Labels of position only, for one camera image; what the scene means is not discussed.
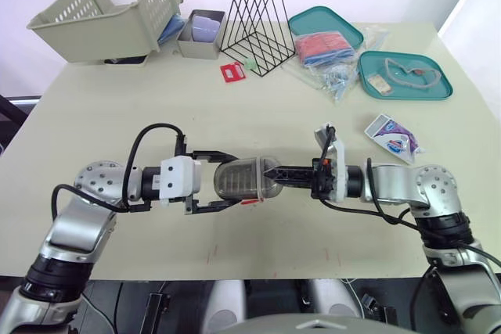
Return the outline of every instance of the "small storage box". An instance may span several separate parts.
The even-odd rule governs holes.
[[[68,62],[147,55],[182,0],[56,0],[27,26]]]
[[[219,31],[213,42],[197,42],[193,40],[191,29],[193,16],[203,16],[219,21]],[[178,36],[178,46],[185,58],[217,59],[221,49],[223,31],[225,29],[226,14],[223,11],[209,11],[205,9],[194,9],[189,15],[189,19],[182,28]]]

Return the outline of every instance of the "teal tray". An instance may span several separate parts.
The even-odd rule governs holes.
[[[386,58],[393,59],[395,62],[402,64],[406,67],[412,68],[432,68],[438,70],[442,76],[437,85],[432,88],[420,90],[415,88],[406,87],[393,82],[384,68],[384,60]],[[390,66],[392,74],[402,73],[400,68]],[[359,59],[359,71],[362,79],[362,86],[370,96],[378,99],[399,99],[408,101],[441,101],[447,99],[452,95],[452,86],[447,80],[444,72],[440,66],[427,56],[415,54],[402,54],[399,52],[385,52],[385,51],[366,51],[361,54]],[[374,74],[379,74],[386,82],[392,87],[393,92],[389,95],[380,94],[368,81],[368,77]],[[417,74],[408,74],[405,79],[413,84],[426,84],[423,76]]]
[[[332,9],[317,6],[289,19],[290,30],[296,35],[319,33],[321,31],[339,31],[346,41],[357,49],[363,42],[363,35],[348,21]]]

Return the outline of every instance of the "black metal rack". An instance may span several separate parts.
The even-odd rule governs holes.
[[[296,53],[288,20],[283,0],[233,0],[221,51],[263,77]]]

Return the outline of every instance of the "table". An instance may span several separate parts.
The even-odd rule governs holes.
[[[68,64],[43,95],[0,158],[0,275],[24,275],[51,225],[54,185],[71,183],[87,163],[124,163],[146,125],[169,122],[188,136],[189,149],[239,157],[277,156],[309,165],[320,153],[313,131],[327,120],[346,146],[347,163],[398,163],[363,130],[388,113],[427,150],[416,165],[438,163],[455,175],[463,209],[484,248],[501,256],[499,124],[479,92],[428,23],[385,25],[384,49],[436,60],[454,87],[443,102],[380,101],[360,87],[334,105],[287,70],[225,84],[228,63],[182,58],[174,45],[144,68]],[[145,138],[136,163],[159,165],[175,135]],[[202,200],[216,198],[204,164]],[[59,207],[69,196],[60,197]],[[357,199],[346,207],[372,208]],[[397,213],[397,207],[387,211]],[[382,219],[344,214],[284,189],[275,199],[218,214],[186,216],[180,203],[149,213],[120,214],[92,277],[102,279],[379,278],[409,277],[427,266],[417,233]]]

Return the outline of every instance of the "plastic basket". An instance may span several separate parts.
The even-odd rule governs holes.
[[[182,0],[56,0],[27,25],[68,62],[143,56]]]

